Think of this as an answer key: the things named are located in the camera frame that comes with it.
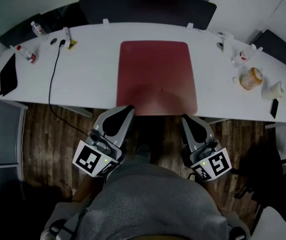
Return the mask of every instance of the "plug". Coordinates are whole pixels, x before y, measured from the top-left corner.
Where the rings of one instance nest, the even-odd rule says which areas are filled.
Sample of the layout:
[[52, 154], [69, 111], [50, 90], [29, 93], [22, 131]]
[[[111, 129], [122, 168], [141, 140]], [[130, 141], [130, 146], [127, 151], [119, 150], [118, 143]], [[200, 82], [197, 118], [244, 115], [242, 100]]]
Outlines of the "plug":
[[64, 44], [65, 44], [65, 40], [63, 39], [63, 40], [61, 40], [61, 42], [59, 43], [59, 47], [61, 47], [61, 46], [63, 46]]

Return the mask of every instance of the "wooden floor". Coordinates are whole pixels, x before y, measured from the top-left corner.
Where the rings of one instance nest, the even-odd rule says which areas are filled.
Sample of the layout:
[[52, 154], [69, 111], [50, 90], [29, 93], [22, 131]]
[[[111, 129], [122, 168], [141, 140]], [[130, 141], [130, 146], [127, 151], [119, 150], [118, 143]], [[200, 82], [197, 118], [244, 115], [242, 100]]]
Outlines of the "wooden floor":
[[[104, 111], [94, 109], [94, 117], [87, 118], [58, 106], [53, 106], [53, 109], [59, 116], [85, 132], [93, 127], [98, 115]], [[137, 136], [144, 126], [156, 136], [158, 155], [152, 156], [152, 163], [187, 178], [191, 170], [184, 166], [180, 157], [183, 143], [178, 123], [179, 116], [136, 117], [128, 139], [128, 154], [135, 151]], [[273, 143], [275, 140], [275, 131], [265, 130], [263, 122], [228, 120], [211, 126], [215, 137], [227, 148], [234, 168], [238, 168], [240, 159], [246, 156], [252, 144], [259, 141]], [[31, 103], [26, 114], [24, 131], [24, 180], [35, 187], [59, 187], [64, 197], [72, 196], [83, 177], [72, 165], [72, 159], [79, 140], [85, 138], [85, 135], [55, 117], [48, 105]], [[235, 211], [250, 228], [258, 209], [257, 203], [251, 200], [251, 194], [248, 193], [241, 200], [233, 198], [245, 182], [245, 178], [226, 173], [215, 180], [215, 188], [224, 207]]]

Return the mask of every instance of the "sleeve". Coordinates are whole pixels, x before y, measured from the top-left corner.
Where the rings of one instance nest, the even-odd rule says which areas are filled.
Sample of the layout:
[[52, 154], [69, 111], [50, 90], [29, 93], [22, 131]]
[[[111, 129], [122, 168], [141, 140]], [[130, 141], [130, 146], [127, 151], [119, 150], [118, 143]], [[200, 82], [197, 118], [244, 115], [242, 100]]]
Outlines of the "sleeve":
[[245, 231], [246, 239], [249, 240], [251, 238], [251, 235], [249, 233], [249, 229], [247, 225], [241, 221], [241, 219], [238, 217], [238, 215], [233, 211], [221, 211], [222, 215], [226, 218], [227, 224], [230, 227], [230, 229], [235, 227], [240, 227]]
[[41, 234], [41, 240], [55, 240], [56, 238], [49, 232], [49, 227], [55, 221], [64, 219], [69, 220], [79, 210], [81, 203], [78, 202], [59, 202], [46, 222], [44, 231]]

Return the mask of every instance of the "red mat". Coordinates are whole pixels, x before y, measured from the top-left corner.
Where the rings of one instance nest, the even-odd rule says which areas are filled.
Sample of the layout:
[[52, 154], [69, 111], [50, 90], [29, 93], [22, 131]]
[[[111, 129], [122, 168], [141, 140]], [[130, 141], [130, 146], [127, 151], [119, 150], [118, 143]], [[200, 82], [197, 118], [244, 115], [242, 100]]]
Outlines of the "red mat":
[[137, 116], [195, 114], [188, 45], [175, 41], [122, 42], [116, 105], [133, 105]]

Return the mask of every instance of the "gray shirt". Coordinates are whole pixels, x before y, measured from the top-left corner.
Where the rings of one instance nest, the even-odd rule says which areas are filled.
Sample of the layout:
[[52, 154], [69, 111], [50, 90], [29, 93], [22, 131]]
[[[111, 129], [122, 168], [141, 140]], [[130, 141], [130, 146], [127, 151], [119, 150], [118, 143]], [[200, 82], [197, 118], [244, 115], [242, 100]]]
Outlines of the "gray shirt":
[[152, 164], [127, 162], [107, 180], [86, 209], [76, 239], [127, 240], [148, 235], [227, 240], [232, 227], [248, 228], [237, 216], [229, 220], [199, 184]]

